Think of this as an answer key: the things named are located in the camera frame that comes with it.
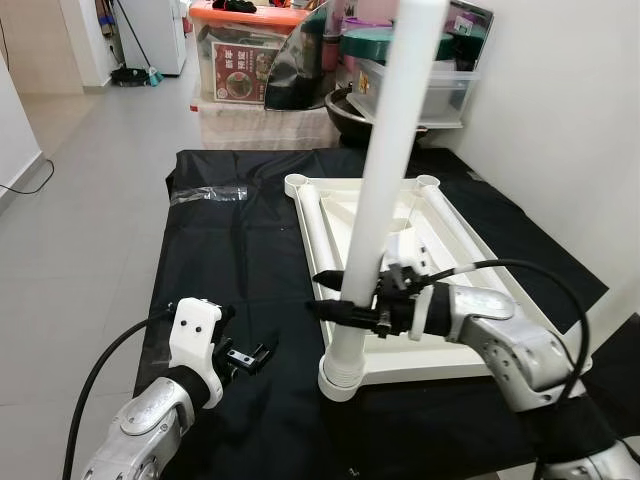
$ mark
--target red lid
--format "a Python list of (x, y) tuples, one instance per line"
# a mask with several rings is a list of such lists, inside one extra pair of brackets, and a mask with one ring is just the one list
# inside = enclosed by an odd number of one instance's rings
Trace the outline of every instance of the red lid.
[(253, 25), (277, 25), (296, 27), (309, 14), (306, 10), (279, 7), (256, 7), (256, 13), (227, 12), (211, 8), (211, 1), (196, 0), (189, 8), (189, 15), (203, 20), (215, 20)]

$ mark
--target white wall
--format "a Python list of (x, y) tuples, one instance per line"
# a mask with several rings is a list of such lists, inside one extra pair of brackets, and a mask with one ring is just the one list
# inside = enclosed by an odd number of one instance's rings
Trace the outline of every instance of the white wall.
[(601, 318), (640, 310), (637, 0), (476, 3), (482, 79), (439, 143), (611, 287)]
[(98, 24), (95, 0), (60, 0), (82, 84), (100, 87), (117, 65)]
[(9, 68), (20, 93), (82, 93), (58, 0), (2, 0)]
[(40, 154), (6, 65), (0, 61), (0, 183), (13, 185)]

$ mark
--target clear plastic container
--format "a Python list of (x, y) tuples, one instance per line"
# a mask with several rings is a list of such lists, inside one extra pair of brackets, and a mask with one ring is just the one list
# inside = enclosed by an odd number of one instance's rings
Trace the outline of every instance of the clear plastic container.
[[(450, 62), (434, 63), (429, 89), (422, 106), (420, 126), (460, 128), (462, 113), (478, 74), (452, 71)], [(372, 122), (375, 121), (384, 71), (385, 67), (376, 62), (358, 59), (353, 77), (353, 91), (347, 96), (349, 103)]]
[(191, 4), (189, 16), (195, 30), (203, 99), (264, 103), (271, 63), (309, 12), (256, 8), (256, 13), (240, 13), (214, 9), (211, 1)]

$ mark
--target power cord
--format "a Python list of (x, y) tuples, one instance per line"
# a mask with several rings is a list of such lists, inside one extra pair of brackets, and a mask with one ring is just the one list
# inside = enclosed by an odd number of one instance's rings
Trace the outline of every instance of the power cord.
[(44, 179), (44, 181), (40, 184), (40, 186), (38, 188), (36, 188), (35, 190), (32, 190), (30, 192), (24, 192), (21, 190), (16, 190), (15, 188), (11, 188), (11, 187), (7, 187), (6, 185), (2, 185), (0, 183), (0, 188), (5, 188), (7, 190), (9, 190), (10, 192), (13, 193), (17, 193), (19, 195), (33, 195), (34, 193), (38, 193), (40, 190), (42, 190), (44, 188), (44, 186), (49, 183), (49, 180), (51, 180), (51, 177), (53, 177), (53, 174), (56, 171), (56, 166), (53, 164), (53, 162), (51, 160), (49, 160), (48, 158), (45, 158), (45, 162), (47, 162), (49, 165), (51, 165), (51, 173), (49, 173), (49, 176), (47, 178)]
[(580, 348), (578, 350), (578, 358), (575, 361), (575, 366), (571, 373), (567, 376), (567, 380), (565, 381), (564, 388), (558, 397), (558, 401), (556, 405), (564, 402), (567, 398), (569, 398), (569, 394), (573, 387), (576, 386), (578, 380), (580, 379), (580, 375), (584, 370), (585, 364), (587, 363), (587, 358), (589, 357), (589, 341), (591, 338), (591, 330), (589, 328), (589, 322), (587, 321), (587, 314), (582, 306), (582, 302), (578, 296), (573, 292), (571, 287), (567, 285), (567, 283), (555, 273), (547, 270), (544, 267), (541, 267), (538, 264), (533, 262), (527, 262), (525, 260), (513, 260), (513, 259), (504, 259), (504, 260), (484, 260), (481, 262), (474, 262), (470, 265), (458, 267), (458, 268), (450, 268), (449, 270), (444, 270), (440, 273), (436, 273), (435, 275), (430, 275), (429, 282), (436, 282), (438, 280), (442, 280), (447, 277), (451, 277), (453, 275), (457, 275), (459, 273), (471, 272), (473, 270), (478, 270), (481, 268), (491, 268), (491, 267), (521, 267), (527, 270), (534, 271), (539, 273), (560, 288), (563, 293), (569, 298), (571, 303), (573, 304), (576, 312), (578, 313), (578, 321), (580, 322)]
[(78, 440), (78, 432), (80, 430), (80, 420), (82, 419), (82, 413), (84, 412), (84, 407), (87, 404), (87, 400), (89, 399), (89, 393), (91, 392), (91, 388), (96, 381), (100, 370), (104, 367), (104, 364), (107, 363), (109, 357), (113, 352), (117, 350), (117, 348), (124, 343), (129, 337), (131, 337), (134, 333), (139, 330), (142, 330), (151, 320), (155, 320), (156, 318), (162, 317), (167, 313), (171, 312), (171, 305), (167, 310), (162, 313), (158, 313), (156, 315), (151, 315), (145, 320), (136, 323), (133, 327), (129, 328), (122, 335), (116, 338), (111, 345), (107, 347), (107, 349), (100, 355), (98, 361), (95, 363), (91, 372), (89, 372), (89, 376), (84, 382), (82, 386), (82, 390), (80, 391), (80, 396), (78, 397), (78, 401), (76, 402), (76, 408), (73, 411), (73, 417), (71, 417), (71, 426), (69, 428), (69, 436), (67, 437), (67, 449), (64, 454), (64, 468), (62, 470), (62, 480), (71, 480), (71, 470), (73, 469), (73, 457), (76, 452), (76, 442)]
[(638, 455), (636, 451), (633, 448), (631, 448), (631, 445), (629, 445), (626, 440), (621, 438), (620, 441), (627, 448), (627, 451), (629, 452), (629, 455), (631, 455), (631, 458), (633, 458), (636, 461), (636, 463), (640, 465), (640, 455)]

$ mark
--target white refrigerator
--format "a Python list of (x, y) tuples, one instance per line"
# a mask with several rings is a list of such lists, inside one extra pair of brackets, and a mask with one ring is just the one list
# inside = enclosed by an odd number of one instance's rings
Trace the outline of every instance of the white refrigerator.
[(180, 75), (187, 56), (179, 0), (120, 0), (114, 10), (125, 62), (129, 68), (147, 68), (140, 47), (122, 13), (124, 9), (149, 63), (163, 75)]

